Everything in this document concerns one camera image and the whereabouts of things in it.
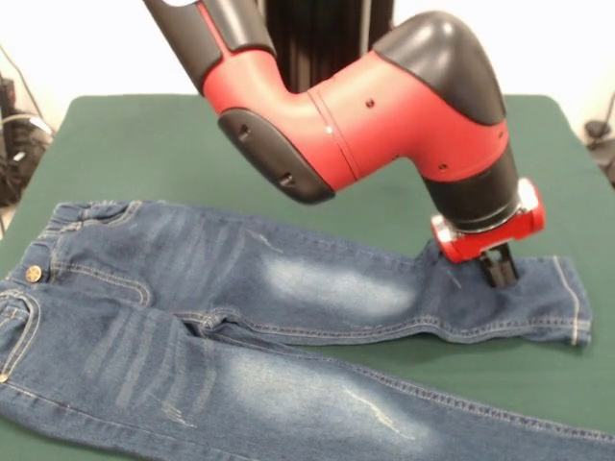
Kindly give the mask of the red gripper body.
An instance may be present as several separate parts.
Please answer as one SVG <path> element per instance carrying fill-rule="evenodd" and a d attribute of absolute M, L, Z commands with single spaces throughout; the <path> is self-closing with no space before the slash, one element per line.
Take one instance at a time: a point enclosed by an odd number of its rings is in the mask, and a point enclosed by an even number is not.
<path fill-rule="evenodd" d="M 482 253 L 528 238 L 545 228 L 546 211 L 537 187 L 528 178 L 518 181 L 519 205 L 510 218 L 497 226 L 481 231 L 458 230 L 442 215 L 432 215 L 430 226 L 433 238 L 445 257 L 452 263 L 477 259 Z"/>

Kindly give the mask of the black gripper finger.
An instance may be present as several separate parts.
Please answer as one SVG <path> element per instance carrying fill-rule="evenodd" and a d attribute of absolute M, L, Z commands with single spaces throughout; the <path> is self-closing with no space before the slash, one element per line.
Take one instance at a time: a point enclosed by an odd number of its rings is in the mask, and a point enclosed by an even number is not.
<path fill-rule="evenodd" d="M 480 254 L 480 267 L 491 287 L 504 287 L 502 263 L 503 257 L 500 249 L 491 249 Z"/>
<path fill-rule="evenodd" d="M 518 272 L 508 244 L 499 245 L 495 251 L 499 255 L 494 266 L 495 282 L 497 284 L 514 284 L 518 279 Z"/>

